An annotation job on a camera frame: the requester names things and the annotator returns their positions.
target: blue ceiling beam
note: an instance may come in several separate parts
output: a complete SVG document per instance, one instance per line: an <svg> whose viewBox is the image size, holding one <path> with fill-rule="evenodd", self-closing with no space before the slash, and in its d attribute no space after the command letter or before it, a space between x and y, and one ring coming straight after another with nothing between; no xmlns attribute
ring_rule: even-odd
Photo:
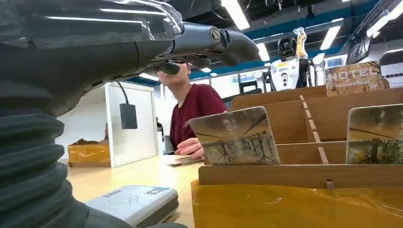
<svg viewBox="0 0 403 228"><path fill-rule="evenodd" d="M337 9L331 12L317 14L315 17L309 18L302 18L299 20L293 20L286 23L273 25L265 28L260 28L254 31L245 32L245 35L248 36L250 39L258 39L263 37L268 37L270 35L278 34L278 33L285 33L290 32L295 28L298 27L309 27L313 25L319 25L327 22L331 22L334 19L338 18L350 18L352 16L364 15L369 13L378 0L370 0L368 2L361 3L359 5L354 6L354 15L351 8L346 7L342 9Z"/></svg>

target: yellow plastic bag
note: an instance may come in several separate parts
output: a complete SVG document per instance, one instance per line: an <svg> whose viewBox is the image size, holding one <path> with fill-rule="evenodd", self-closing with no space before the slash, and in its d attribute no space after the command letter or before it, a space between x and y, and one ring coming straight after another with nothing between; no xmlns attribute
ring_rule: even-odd
<svg viewBox="0 0 403 228"><path fill-rule="evenodd" d="M403 189L305 189L192 183L196 228L394 228Z"/></svg>
<svg viewBox="0 0 403 228"><path fill-rule="evenodd" d="M108 144L70 145L67 150L70 163L110 163Z"/></svg>

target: wooden table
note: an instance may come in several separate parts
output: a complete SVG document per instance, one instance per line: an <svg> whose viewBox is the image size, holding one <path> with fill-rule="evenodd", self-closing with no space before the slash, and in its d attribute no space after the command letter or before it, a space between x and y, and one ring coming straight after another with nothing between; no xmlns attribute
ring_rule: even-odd
<svg viewBox="0 0 403 228"><path fill-rule="evenodd" d="M119 168L69 168L68 180L73 185L74 197L86 202L125 185L150 185L170 187L178 191L179 208L168 219L194 227L191 182L198 179L198 169L203 163L169 167L179 156L163 155L134 162Z"/></svg>

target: man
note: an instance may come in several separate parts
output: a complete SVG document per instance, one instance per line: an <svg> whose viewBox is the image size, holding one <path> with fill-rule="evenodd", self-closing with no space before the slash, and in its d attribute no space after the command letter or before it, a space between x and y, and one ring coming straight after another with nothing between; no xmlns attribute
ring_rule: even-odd
<svg viewBox="0 0 403 228"><path fill-rule="evenodd" d="M167 86L178 104L173 108L170 139L177 155L191 154L193 159L204 157L204 150L196 138L189 120L196 117L223 113L227 110L218 93L204 84L191 84L190 65L178 64L181 69L176 75L158 72L161 83Z"/></svg>

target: humanoid robot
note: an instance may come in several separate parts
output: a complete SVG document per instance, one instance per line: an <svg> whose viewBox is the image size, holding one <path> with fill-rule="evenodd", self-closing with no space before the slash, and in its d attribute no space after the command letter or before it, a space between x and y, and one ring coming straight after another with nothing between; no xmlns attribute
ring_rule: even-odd
<svg viewBox="0 0 403 228"><path fill-rule="evenodd" d="M0 21L2 228L130 228L74 199L56 117L105 82L258 56L242 33L182 23L153 0L0 0Z"/></svg>
<svg viewBox="0 0 403 228"><path fill-rule="evenodd" d="M293 37L278 41L280 59L271 64L269 76L272 91L307 87L310 81L308 55L304 49L307 36L303 28L294 32L298 34L297 41Z"/></svg>

